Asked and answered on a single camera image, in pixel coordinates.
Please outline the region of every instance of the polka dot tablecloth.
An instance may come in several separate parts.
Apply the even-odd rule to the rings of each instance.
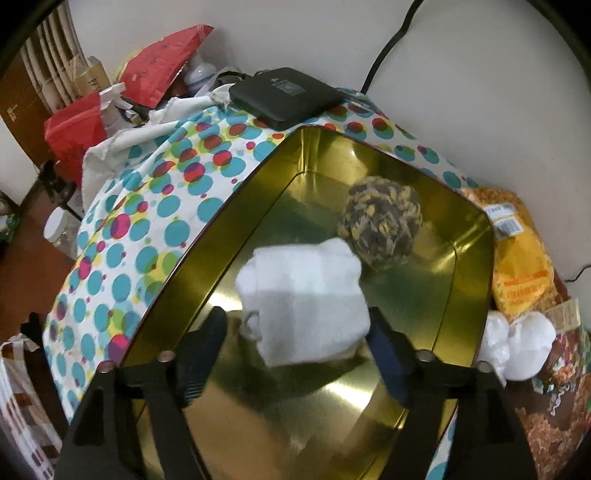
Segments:
[[[307,124],[377,146],[451,188],[470,178],[409,132],[353,99]],[[290,131],[232,106],[207,108],[171,136],[117,152],[77,237],[79,257],[48,315],[46,355],[68,419],[99,362],[119,362],[180,258],[217,210]]]

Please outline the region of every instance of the yellow plastic bag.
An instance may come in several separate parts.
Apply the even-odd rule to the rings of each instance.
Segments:
[[[495,228],[492,294],[509,321],[531,310],[552,288],[554,268],[527,208],[507,190],[464,189]]]

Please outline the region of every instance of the dark fibrous ball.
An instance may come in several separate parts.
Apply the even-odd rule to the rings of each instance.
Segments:
[[[337,232],[373,268],[413,251],[423,217],[417,192],[382,177],[365,177],[349,189]]]

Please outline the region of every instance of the barcode label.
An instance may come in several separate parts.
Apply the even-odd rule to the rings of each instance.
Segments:
[[[517,213],[512,203],[497,203],[495,205],[489,205],[484,208],[484,211],[488,215],[488,218],[491,219],[491,222]]]
[[[503,218],[494,223],[495,234],[499,240],[523,233],[523,227],[515,217]]]

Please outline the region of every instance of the brown floor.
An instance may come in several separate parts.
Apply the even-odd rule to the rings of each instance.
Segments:
[[[30,312],[51,310],[74,264],[43,238],[43,227],[56,207],[43,190],[28,196],[12,242],[0,258],[0,341],[16,335]]]

